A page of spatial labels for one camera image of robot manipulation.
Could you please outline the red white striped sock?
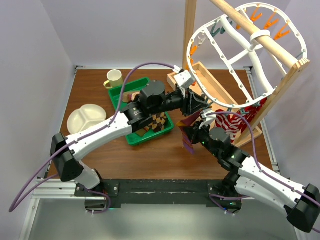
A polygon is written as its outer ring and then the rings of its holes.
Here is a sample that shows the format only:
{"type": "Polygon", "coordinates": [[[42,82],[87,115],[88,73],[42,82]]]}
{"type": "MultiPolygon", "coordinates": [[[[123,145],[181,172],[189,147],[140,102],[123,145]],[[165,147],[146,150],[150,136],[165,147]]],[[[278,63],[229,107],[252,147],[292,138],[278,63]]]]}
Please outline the red white striped sock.
{"type": "Polygon", "coordinates": [[[243,132],[247,125],[241,117],[232,114],[216,114],[215,128],[222,128],[229,135],[231,143],[236,139],[238,132],[243,132]]]}

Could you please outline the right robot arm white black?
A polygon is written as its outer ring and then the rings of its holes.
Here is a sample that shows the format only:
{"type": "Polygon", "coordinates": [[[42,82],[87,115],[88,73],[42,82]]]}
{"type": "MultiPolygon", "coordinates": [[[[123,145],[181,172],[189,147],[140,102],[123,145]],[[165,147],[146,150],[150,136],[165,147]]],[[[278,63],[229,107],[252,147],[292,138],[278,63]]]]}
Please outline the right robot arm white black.
{"type": "Polygon", "coordinates": [[[293,182],[258,163],[233,145],[222,128],[202,126],[197,121],[183,131],[188,144],[201,144],[229,172],[222,185],[227,196],[238,193],[254,198],[284,213],[288,222],[300,231],[314,230],[320,216],[320,191],[316,186],[293,182]]]}

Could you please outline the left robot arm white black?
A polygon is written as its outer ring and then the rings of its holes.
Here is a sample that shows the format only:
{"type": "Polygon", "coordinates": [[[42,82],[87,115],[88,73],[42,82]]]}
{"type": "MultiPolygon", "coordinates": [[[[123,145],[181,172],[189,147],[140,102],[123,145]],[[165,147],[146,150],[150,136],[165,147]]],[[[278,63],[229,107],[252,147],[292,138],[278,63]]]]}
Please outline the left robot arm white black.
{"type": "Polygon", "coordinates": [[[208,101],[190,88],[178,87],[166,93],[163,82],[151,81],[111,118],[76,134],[56,134],[52,138],[50,156],[62,182],[74,180],[92,196],[99,196],[104,184],[98,172],[82,162],[86,155],[110,141],[143,129],[153,122],[156,114],[179,109],[184,116],[191,116],[208,106],[208,101]]]}

